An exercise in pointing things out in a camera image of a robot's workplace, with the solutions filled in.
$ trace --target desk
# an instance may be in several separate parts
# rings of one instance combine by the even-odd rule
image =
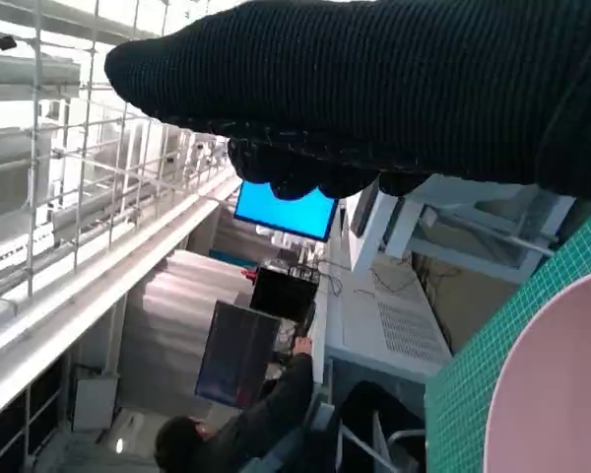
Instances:
[[[376,274],[387,279],[382,285],[370,271],[347,269],[349,247],[348,230],[341,232],[335,219],[325,253],[330,263],[320,263],[320,271],[339,280],[342,291],[333,294],[329,278],[321,277],[310,331],[315,383],[330,382],[324,367],[333,360],[425,383],[451,354],[411,265],[376,263]]]
[[[359,194],[346,199],[349,223],[359,200]],[[573,202],[533,185],[435,174],[403,199],[378,193],[363,234],[349,234],[349,264],[356,273],[367,271],[389,234],[388,255],[414,251],[521,284],[551,253],[548,245]]]

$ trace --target man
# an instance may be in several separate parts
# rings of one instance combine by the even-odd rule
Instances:
[[[156,438],[156,462],[164,473],[236,472],[302,422],[312,389],[311,341],[296,338],[294,357],[267,397],[214,435],[187,417],[170,419]]]

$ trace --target dark hair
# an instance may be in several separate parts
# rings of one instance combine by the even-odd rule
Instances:
[[[164,423],[156,437],[156,463],[165,473],[187,473],[202,442],[195,421],[173,417]]]

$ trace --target vent grille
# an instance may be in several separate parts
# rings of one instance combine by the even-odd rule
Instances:
[[[378,309],[388,350],[431,363],[447,359],[424,316],[386,303],[378,303]]]

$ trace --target dark jacket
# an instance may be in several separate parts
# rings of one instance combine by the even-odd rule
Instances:
[[[271,394],[200,447],[189,473],[235,472],[251,458],[264,456],[302,422],[312,389],[311,357],[296,355]]]

